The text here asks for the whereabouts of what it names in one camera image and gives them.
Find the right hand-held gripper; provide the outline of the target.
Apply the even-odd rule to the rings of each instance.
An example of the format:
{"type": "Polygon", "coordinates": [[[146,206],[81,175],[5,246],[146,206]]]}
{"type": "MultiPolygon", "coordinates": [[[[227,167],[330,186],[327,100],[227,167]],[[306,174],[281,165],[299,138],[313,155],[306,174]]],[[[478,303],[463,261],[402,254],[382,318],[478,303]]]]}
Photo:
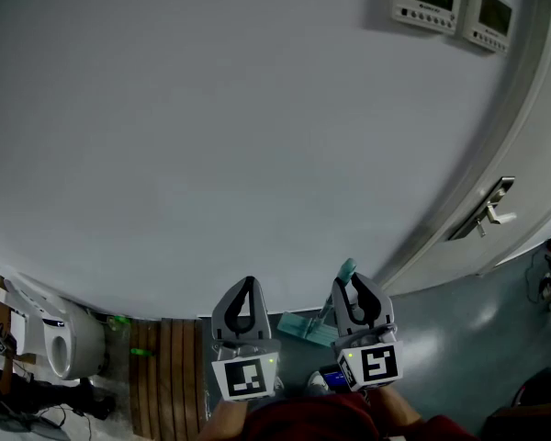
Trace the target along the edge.
{"type": "Polygon", "coordinates": [[[360,273],[353,274],[351,284],[357,293],[356,313],[346,284],[339,277],[332,284],[339,334],[332,350],[350,391],[371,390],[403,377],[403,343],[396,338],[390,297],[360,273]],[[365,325],[370,329],[363,330],[365,325]]]}

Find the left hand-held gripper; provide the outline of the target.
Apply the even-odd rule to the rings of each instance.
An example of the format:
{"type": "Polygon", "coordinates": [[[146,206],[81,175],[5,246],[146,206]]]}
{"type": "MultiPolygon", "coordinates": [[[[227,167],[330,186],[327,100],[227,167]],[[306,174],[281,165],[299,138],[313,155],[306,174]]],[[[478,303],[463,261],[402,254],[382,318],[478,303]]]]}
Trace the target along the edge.
{"type": "Polygon", "coordinates": [[[272,397],[280,342],[269,339],[271,328],[264,294],[252,276],[233,285],[219,300],[211,317],[213,337],[237,339],[241,334],[254,341],[218,341],[213,345],[217,360],[212,362],[224,401],[252,401],[272,397]],[[242,311],[248,305],[249,315],[242,311]]]}

